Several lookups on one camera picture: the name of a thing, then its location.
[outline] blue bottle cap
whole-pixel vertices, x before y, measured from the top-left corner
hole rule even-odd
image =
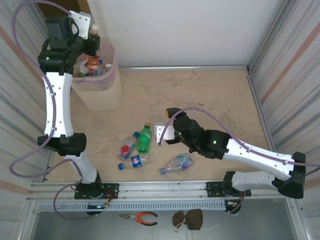
[[[166,172],[165,172],[165,170],[163,168],[160,168],[160,174],[161,175],[165,175],[166,174]]]
[[[123,170],[125,168],[125,165],[123,163],[120,163],[118,165],[119,170]]]
[[[133,136],[137,139],[140,136],[140,133],[138,133],[137,131],[134,132]]]

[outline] white string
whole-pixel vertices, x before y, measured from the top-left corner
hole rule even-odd
[[[178,230],[178,228],[179,228],[180,226],[182,226],[182,224],[185,223],[185,220],[186,220],[186,218],[183,219],[183,222],[181,222],[181,223],[179,223],[177,226],[175,226],[174,232],[180,233],[180,232],[182,231],[182,227],[181,227],[180,230]],[[212,229],[214,229],[214,228],[216,228],[216,227],[219,227],[219,226],[220,226],[220,224],[218,224],[218,225],[216,225],[216,226],[213,226],[213,227],[211,227],[211,228],[203,228],[203,227],[201,227],[200,229],[209,231],[209,230],[212,230]],[[190,230],[190,229],[188,229],[188,230],[186,231],[185,239],[188,240],[188,233],[189,233],[189,232],[190,232],[191,235],[192,235],[192,240],[195,240],[194,233],[193,233],[192,230]]]

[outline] bottle cap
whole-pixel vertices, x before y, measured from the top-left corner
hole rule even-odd
[[[92,27],[91,27],[92,30],[97,31],[98,28],[99,28],[99,27],[98,27],[98,24],[97,24],[97,23],[92,24]]]
[[[133,136],[137,139],[140,136],[140,133],[138,133],[137,131],[134,132]]]
[[[163,168],[160,168],[160,174],[161,175],[165,175],[166,174],[166,172],[165,172],[165,170]]]
[[[119,170],[123,170],[125,168],[125,165],[123,163],[120,163],[118,165]]]

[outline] pliers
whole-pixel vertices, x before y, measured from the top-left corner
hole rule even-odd
[[[155,214],[154,212],[151,212],[151,211],[138,212],[136,215],[134,215],[134,214],[120,214],[119,216],[123,217],[125,219],[135,219],[137,223],[140,223],[145,226],[154,226],[154,225],[158,224],[156,221],[155,222],[146,222],[146,221],[143,221],[139,218],[144,215],[151,215],[154,217],[158,217],[157,214]]]

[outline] corrugated metal wall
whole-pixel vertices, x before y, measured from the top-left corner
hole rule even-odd
[[[320,164],[320,1],[288,1],[283,14],[252,80],[277,150]],[[320,239],[320,171],[306,178],[301,206]]]
[[[23,0],[0,1],[0,239],[17,239],[31,179],[13,176],[10,163],[37,147],[46,121],[42,80],[12,41],[11,16]],[[22,48],[36,60],[46,28],[36,6],[20,11],[16,29]],[[15,170],[23,174],[43,171],[50,152],[42,150]]]

